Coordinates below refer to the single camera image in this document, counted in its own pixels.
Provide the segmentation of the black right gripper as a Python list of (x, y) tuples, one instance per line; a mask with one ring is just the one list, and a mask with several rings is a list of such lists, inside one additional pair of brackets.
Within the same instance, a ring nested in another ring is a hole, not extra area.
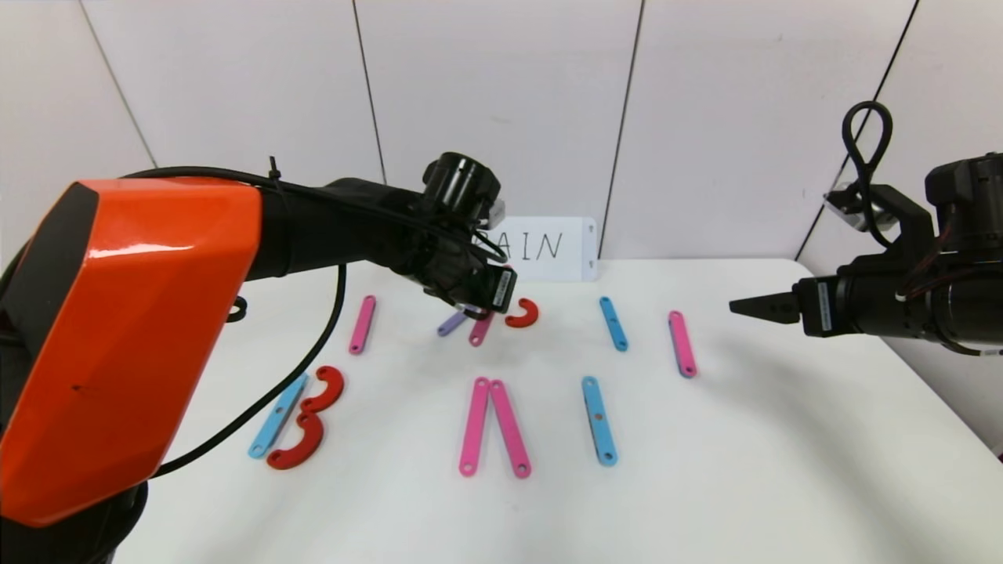
[(867, 334), (927, 338), (928, 305), (896, 300), (898, 278), (856, 275), (798, 280), (792, 291), (730, 301), (730, 312), (773, 324), (799, 324), (813, 337)]

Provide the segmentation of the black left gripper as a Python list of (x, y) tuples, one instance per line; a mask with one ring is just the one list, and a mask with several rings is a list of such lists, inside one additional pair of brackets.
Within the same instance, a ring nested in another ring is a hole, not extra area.
[(456, 304), (455, 309), (474, 320), (505, 313), (516, 282), (517, 272), (508, 264), (470, 269), (465, 273), (465, 304)]

